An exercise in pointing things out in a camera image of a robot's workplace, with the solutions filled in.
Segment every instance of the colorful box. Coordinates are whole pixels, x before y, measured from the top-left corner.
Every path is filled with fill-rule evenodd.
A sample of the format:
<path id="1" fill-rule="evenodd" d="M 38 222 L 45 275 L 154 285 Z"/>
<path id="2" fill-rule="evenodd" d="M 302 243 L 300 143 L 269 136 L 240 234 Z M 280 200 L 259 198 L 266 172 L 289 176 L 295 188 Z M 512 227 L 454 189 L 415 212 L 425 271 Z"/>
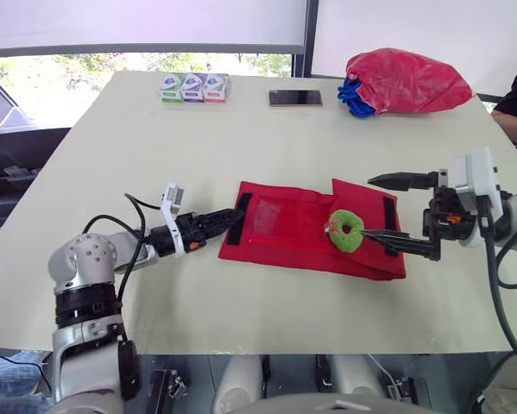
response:
<path id="1" fill-rule="evenodd" d="M 204 73 L 188 73 L 181 86 L 181 96 L 185 102 L 204 102 L 203 86 L 206 75 Z"/>
<path id="2" fill-rule="evenodd" d="M 205 101 L 226 103 L 230 93 L 230 75 L 209 73 L 205 81 Z"/>
<path id="3" fill-rule="evenodd" d="M 181 86 L 186 80 L 184 73 L 167 73 L 161 87 L 162 102 L 175 102 L 182 104 Z"/>

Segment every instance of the white table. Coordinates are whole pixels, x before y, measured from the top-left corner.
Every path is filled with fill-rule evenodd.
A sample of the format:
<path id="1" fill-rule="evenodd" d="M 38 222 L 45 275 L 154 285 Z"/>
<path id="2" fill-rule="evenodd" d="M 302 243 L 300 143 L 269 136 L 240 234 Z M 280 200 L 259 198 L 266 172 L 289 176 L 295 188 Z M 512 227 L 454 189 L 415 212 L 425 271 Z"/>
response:
<path id="1" fill-rule="evenodd" d="M 165 105 L 161 79 L 118 73 L 0 231 L 0 347 L 51 348 L 47 259 L 97 214 L 137 225 L 125 191 L 158 203 L 174 180 L 186 188 L 182 210 L 207 213 L 232 207 L 241 180 L 328 193 L 333 177 L 364 184 L 380 173 L 427 173 L 490 145 L 502 188 L 517 192 L 517 152 L 477 98 L 438 114 L 364 120 L 338 102 L 336 80 L 234 77 L 227 104 Z M 269 108 L 268 90 L 280 88 L 320 89 L 324 107 Z M 402 228 L 419 236 L 431 192 L 396 194 Z M 156 212 L 147 216 L 161 224 Z M 123 316 L 141 353 L 508 349 L 483 249 L 444 242 L 440 262 L 407 255 L 406 279 L 374 282 L 219 260 L 221 242 L 132 275 Z M 517 280 L 517 255 L 502 277 Z M 517 292 L 504 298 L 517 334 Z"/>

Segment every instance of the toy donut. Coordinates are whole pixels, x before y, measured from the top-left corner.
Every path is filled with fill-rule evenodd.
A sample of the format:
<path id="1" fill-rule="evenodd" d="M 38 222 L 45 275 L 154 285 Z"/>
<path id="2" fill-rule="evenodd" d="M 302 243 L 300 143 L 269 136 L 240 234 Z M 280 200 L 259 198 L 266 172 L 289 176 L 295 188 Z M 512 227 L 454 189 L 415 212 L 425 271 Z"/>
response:
<path id="1" fill-rule="evenodd" d="M 352 211 L 337 210 L 329 217 L 329 238 L 341 252 L 356 252 L 362 244 L 363 229 L 363 220 Z"/>

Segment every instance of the metal bracket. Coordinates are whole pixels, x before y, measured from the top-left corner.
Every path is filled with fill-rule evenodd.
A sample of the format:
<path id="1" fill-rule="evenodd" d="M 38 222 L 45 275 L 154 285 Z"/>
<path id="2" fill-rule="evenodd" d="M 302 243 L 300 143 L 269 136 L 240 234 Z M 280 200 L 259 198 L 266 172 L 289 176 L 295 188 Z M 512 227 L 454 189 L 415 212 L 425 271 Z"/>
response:
<path id="1" fill-rule="evenodd" d="M 167 401 L 186 395 L 187 386 L 176 369 L 156 370 L 151 373 L 148 388 L 147 414 L 161 414 Z"/>

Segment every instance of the red fabric bag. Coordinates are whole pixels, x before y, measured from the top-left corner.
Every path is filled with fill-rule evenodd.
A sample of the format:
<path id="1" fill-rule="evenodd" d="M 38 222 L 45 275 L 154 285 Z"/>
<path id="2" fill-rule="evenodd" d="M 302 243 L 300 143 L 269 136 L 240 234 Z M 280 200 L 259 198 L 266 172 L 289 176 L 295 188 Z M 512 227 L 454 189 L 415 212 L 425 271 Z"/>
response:
<path id="1" fill-rule="evenodd" d="M 388 47 L 351 58 L 346 76 L 360 80 L 356 92 L 376 114 L 450 110 L 473 97 L 451 65 Z"/>
<path id="2" fill-rule="evenodd" d="M 245 217 L 228 232 L 219 258 L 323 270 L 374 280 L 406 277 L 402 254 L 364 238 L 353 254 L 325 233 L 331 213 L 350 210 L 366 229 L 399 230 L 396 197 L 333 179 L 333 195 L 242 182 L 236 207 Z"/>

